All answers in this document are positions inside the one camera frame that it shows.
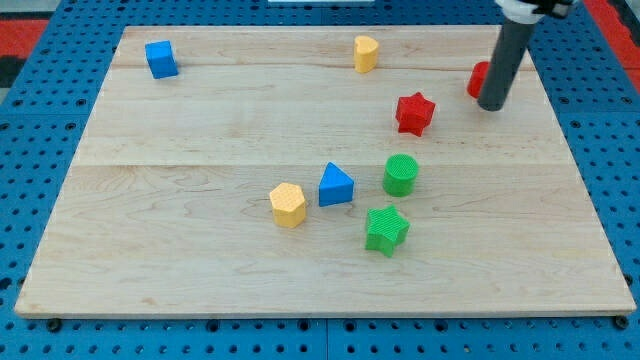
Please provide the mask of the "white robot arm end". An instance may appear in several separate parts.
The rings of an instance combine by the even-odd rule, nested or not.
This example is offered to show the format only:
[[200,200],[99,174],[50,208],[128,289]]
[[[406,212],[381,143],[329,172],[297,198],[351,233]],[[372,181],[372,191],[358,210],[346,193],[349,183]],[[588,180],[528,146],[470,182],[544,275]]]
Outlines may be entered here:
[[545,16],[565,19],[580,0],[495,0],[495,3],[510,21],[533,25]]

